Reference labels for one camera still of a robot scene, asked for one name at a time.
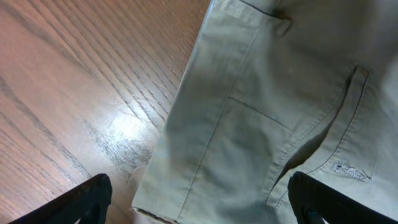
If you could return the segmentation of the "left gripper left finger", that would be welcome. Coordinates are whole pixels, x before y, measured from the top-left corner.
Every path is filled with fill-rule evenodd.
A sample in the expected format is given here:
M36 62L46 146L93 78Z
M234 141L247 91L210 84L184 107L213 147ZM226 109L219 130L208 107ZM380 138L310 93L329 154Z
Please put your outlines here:
M105 224L112 193L108 175L97 174L9 224Z

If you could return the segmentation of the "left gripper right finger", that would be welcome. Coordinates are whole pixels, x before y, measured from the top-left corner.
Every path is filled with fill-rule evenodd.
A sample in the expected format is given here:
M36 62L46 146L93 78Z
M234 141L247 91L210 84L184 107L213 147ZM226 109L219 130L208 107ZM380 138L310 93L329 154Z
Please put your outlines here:
M298 224L397 224L303 172L290 178L288 195Z

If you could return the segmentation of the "khaki grey shorts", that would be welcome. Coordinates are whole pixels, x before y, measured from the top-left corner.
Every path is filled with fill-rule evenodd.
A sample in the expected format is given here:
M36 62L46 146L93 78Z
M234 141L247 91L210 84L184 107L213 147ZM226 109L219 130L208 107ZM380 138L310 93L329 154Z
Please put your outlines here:
M212 1L132 207L295 223L298 171L397 218L396 1Z

